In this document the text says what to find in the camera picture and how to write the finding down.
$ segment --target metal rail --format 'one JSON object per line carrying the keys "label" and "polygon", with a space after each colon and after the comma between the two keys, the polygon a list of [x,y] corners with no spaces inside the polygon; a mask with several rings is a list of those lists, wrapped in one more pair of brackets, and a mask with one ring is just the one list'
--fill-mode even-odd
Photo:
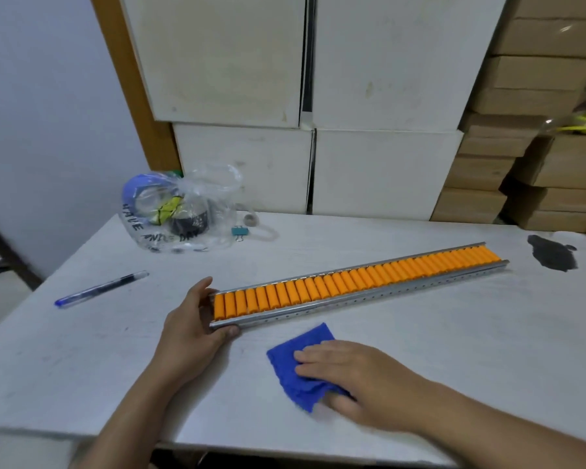
{"label": "metal rail", "polygon": [[[373,265],[378,265],[378,264],[383,264],[383,263],[390,263],[392,261],[405,260],[407,258],[416,258],[416,257],[431,255],[431,254],[435,254],[435,253],[441,253],[441,252],[452,251],[452,250],[460,250],[462,248],[476,247],[476,246],[481,246],[481,245],[485,245],[485,243],[477,243],[477,244],[465,245],[465,246],[461,246],[461,247],[447,248],[447,249],[437,250],[437,251],[433,251],[433,252],[427,252],[427,253],[421,253],[421,254],[417,254],[417,255],[409,255],[409,256],[405,256],[405,257],[394,258],[391,260],[376,261],[373,263],[362,264],[362,265],[358,265],[355,267],[339,268],[339,269],[331,270],[331,271],[323,271],[321,273],[316,273],[314,275],[311,274],[311,275],[296,276],[296,277],[292,277],[292,278],[282,279],[279,281],[270,281],[268,283],[256,284],[256,285],[251,285],[251,286],[242,286],[241,288],[235,288],[233,290],[220,291],[217,294],[225,294],[227,292],[234,292],[237,290],[246,290],[248,288],[257,288],[258,286],[266,286],[268,284],[276,284],[276,283],[281,283],[283,281],[292,281],[292,280],[296,280],[296,279],[304,279],[304,278],[314,277],[314,276],[323,276],[323,275],[328,275],[330,273],[337,273],[339,271],[348,271],[351,269],[357,269],[357,268],[361,268],[361,267],[373,266]],[[452,283],[454,281],[459,281],[459,280],[468,279],[468,278],[472,278],[472,277],[490,275],[491,273],[494,273],[496,271],[503,270],[508,265],[508,263],[510,263],[510,262],[508,262],[508,260],[497,261],[497,262],[489,263],[489,264],[485,264],[485,265],[473,266],[473,267],[469,267],[469,268],[462,268],[460,270],[449,271],[447,273],[441,273],[439,275],[424,276],[419,279],[401,281],[400,283],[379,286],[378,288],[371,288],[369,290],[349,292],[346,294],[342,294],[340,296],[334,296],[334,297],[326,298],[326,299],[318,299],[316,301],[311,301],[310,303],[304,303],[301,305],[282,307],[279,309],[274,309],[272,311],[263,311],[261,313],[254,313],[251,315],[238,316],[236,318],[230,318],[230,319],[222,320],[222,321],[213,321],[212,323],[210,323],[210,328],[212,330],[215,330],[215,329],[218,329],[218,328],[221,328],[224,326],[230,326],[233,324],[236,326],[242,327],[242,328],[246,328],[246,327],[255,326],[258,324],[269,323],[272,321],[285,320],[285,319],[293,318],[295,316],[307,315],[307,314],[315,313],[317,311],[323,311],[326,309],[332,309],[334,307],[350,305],[352,303],[358,303],[360,301],[369,301],[371,299],[384,298],[387,296],[401,294],[404,292],[422,290],[424,288],[431,288],[433,286],[438,286],[438,285],[446,284],[446,283]]]}

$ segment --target black patch on table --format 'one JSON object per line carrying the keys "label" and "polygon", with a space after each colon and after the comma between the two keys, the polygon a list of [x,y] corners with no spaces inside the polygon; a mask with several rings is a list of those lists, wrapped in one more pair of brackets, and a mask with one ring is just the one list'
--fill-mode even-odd
{"label": "black patch on table", "polygon": [[529,236],[527,243],[533,247],[534,258],[544,267],[565,273],[578,267],[578,262],[573,255],[577,248],[573,245],[562,245],[538,235]]}

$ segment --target white table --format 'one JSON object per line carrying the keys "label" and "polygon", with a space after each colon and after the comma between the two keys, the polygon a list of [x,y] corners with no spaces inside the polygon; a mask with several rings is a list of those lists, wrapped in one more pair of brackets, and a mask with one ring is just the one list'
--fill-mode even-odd
{"label": "white table", "polygon": [[[266,351],[326,322],[425,377],[586,439],[586,236],[579,269],[539,265],[511,226],[262,214],[229,249],[154,254],[112,218],[0,325],[0,430],[97,434],[154,351],[167,312],[206,275],[220,289],[485,241],[507,271],[246,330],[172,403],[164,441],[305,457],[448,464],[422,439],[359,428],[284,394]],[[136,283],[65,310],[66,294],[147,269]]]}

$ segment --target person's left hand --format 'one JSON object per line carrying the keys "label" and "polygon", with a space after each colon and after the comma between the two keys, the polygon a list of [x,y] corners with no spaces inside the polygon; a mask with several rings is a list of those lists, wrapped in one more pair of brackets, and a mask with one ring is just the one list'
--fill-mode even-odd
{"label": "person's left hand", "polygon": [[239,328],[228,326],[209,333],[208,324],[200,317],[200,303],[213,292],[208,286],[212,277],[193,285],[179,307],[167,315],[160,341],[149,370],[157,379],[177,391],[200,375],[211,363],[219,347],[239,334]]}

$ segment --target blue pen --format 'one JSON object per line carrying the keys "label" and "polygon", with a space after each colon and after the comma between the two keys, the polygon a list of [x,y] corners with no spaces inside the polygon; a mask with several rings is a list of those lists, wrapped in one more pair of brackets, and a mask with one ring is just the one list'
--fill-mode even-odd
{"label": "blue pen", "polygon": [[123,286],[125,284],[132,283],[133,281],[137,281],[141,278],[145,278],[146,276],[149,276],[149,273],[147,271],[140,271],[138,273],[132,273],[130,275],[122,276],[121,278],[114,279],[109,283],[99,284],[98,286],[94,286],[93,288],[87,288],[84,291],[70,294],[65,298],[57,299],[54,302],[54,305],[56,307],[74,305],[76,303],[79,303],[80,301],[85,301],[86,299],[94,298],[94,296],[98,296],[103,292],[114,290],[115,288],[119,288],[120,286]]}

